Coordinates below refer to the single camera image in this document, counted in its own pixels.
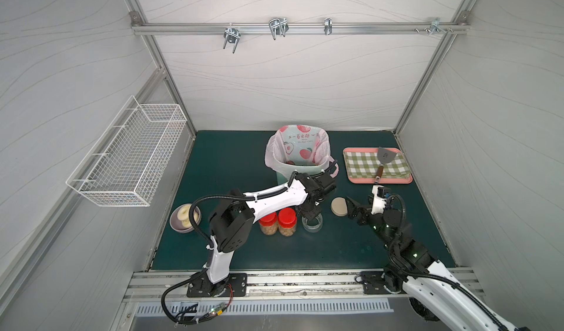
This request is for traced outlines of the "beige jar lid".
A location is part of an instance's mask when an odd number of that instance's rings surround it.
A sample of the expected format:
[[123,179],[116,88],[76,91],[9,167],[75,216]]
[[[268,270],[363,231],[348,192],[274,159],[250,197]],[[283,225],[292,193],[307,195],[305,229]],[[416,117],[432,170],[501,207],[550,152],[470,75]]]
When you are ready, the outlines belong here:
[[343,197],[336,197],[331,201],[330,209],[334,215],[344,217],[348,215],[347,201]]

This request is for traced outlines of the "glass peanut jar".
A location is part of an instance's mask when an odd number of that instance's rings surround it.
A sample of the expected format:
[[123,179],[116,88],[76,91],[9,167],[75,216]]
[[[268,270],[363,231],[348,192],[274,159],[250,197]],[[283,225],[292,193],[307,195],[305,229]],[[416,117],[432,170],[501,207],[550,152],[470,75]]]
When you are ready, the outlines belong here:
[[323,215],[319,214],[314,219],[302,217],[303,228],[309,233],[317,233],[323,227]]

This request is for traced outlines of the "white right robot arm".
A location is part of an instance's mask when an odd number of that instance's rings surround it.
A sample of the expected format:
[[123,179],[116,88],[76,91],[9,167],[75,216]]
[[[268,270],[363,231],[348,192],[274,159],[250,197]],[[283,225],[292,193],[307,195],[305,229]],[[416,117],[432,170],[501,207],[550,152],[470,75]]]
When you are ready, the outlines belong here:
[[407,294],[422,318],[438,319],[451,330],[528,329],[493,311],[415,240],[401,196],[374,196],[369,205],[348,197],[345,203],[347,216],[369,226],[383,242],[389,259],[381,277],[383,285],[392,294]]

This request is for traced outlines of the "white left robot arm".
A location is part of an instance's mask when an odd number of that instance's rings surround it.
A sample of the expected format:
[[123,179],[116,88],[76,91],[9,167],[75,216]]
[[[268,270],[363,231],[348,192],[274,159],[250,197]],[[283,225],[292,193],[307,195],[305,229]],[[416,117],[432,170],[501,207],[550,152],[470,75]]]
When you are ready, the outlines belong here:
[[[308,221],[316,219],[321,214],[320,203],[336,188],[338,172],[337,162],[332,161],[327,169],[314,175],[295,171],[286,183],[273,188],[248,193],[233,190],[231,194],[208,195],[195,200],[189,209],[188,219],[194,231],[207,241],[209,257],[200,272],[163,292],[160,304],[167,318],[176,326],[186,327],[208,322],[225,312],[230,303],[221,303],[203,316],[189,318],[192,306],[173,314],[165,299],[170,292],[185,285],[194,287],[202,297],[217,297],[227,291],[233,298],[231,260],[234,252],[248,240],[254,224],[286,208],[294,208],[296,215]],[[219,204],[209,221],[210,233],[205,233],[195,221],[194,213],[201,203],[209,200],[218,200]]]

